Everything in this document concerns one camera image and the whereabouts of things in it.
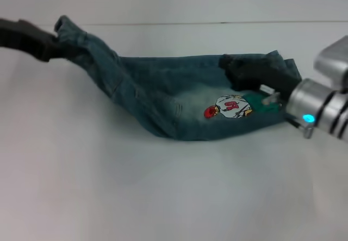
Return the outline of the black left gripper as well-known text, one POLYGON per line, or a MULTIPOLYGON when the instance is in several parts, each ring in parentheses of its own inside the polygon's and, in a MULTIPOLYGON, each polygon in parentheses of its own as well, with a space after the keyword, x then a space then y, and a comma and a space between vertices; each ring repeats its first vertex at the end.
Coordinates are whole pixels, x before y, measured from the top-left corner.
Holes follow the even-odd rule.
POLYGON ((70 59, 84 52, 84 48, 57 38, 37 26, 24 21, 1 19, 1 47, 30 54, 39 61, 70 59))

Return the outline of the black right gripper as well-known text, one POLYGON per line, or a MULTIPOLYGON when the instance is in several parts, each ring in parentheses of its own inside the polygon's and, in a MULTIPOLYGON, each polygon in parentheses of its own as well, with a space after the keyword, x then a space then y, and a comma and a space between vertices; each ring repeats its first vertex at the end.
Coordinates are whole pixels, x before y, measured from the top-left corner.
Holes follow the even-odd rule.
POLYGON ((257 70, 260 81, 251 77, 247 71, 237 70, 244 65, 260 63, 261 61, 261 58, 224 54, 219 59, 219 68, 226 70, 226 77, 235 91, 258 91, 261 83, 280 93, 282 100, 288 100, 300 83, 300 73, 295 62, 285 60, 285 68, 278 67, 277 69, 270 64, 260 66, 257 70))

